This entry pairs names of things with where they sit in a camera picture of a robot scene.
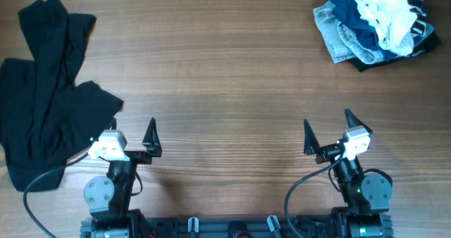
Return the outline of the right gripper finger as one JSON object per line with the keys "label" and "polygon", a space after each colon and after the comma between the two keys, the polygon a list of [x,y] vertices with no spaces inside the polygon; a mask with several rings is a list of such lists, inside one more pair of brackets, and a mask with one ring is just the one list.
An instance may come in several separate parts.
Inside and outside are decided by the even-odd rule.
{"label": "right gripper finger", "polygon": [[316,154],[320,149],[319,142],[307,119],[304,119],[304,154]]}
{"label": "right gripper finger", "polygon": [[345,117],[349,128],[362,126],[366,129],[367,132],[372,132],[372,129],[364,124],[360,119],[358,119],[356,115],[353,114],[353,112],[351,112],[351,110],[348,108],[345,109]]}

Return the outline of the black polo shirt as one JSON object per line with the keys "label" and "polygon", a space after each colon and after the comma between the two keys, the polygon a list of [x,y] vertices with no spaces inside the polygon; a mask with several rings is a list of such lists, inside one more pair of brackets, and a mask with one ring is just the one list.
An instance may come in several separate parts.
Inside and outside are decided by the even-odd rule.
{"label": "black polo shirt", "polygon": [[93,81],[75,84],[96,18],[37,0],[18,13],[33,59],[1,64],[1,146],[15,189],[57,189],[66,161],[98,137],[123,101]]}

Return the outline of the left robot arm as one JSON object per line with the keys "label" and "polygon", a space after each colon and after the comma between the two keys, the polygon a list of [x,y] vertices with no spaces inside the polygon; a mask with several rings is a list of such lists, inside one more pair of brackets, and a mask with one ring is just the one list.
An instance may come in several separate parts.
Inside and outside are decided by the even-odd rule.
{"label": "left robot arm", "polygon": [[137,195],[132,191],[134,182],[141,180],[137,166],[150,165],[153,158],[162,155],[156,120],[149,121],[142,140],[143,150],[127,151],[126,145],[124,134],[116,129],[116,121],[112,120],[89,148],[89,156],[107,161],[109,169],[105,175],[92,178],[84,188],[92,219],[82,223],[81,238],[157,236],[141,210],[129,209],[131,197]]}

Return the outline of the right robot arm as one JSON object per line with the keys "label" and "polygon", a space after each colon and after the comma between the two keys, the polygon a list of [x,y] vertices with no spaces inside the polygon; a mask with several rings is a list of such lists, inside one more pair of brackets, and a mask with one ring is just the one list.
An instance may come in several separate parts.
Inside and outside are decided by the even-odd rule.
{"label": "right robot arm", "polygon": [[349,109],[345,110],[348,128],[335,143],[321,146],[307,120],[304,121],[304,154],[314,155],[316,163],[332,165],[328,176],[343,197],[345,205],[330,215],[311,216],[299,226],[311,237],[392,237],[389,201],[393,180],[385,172],[364,170],[358,155],[369,149],[372,129]]}

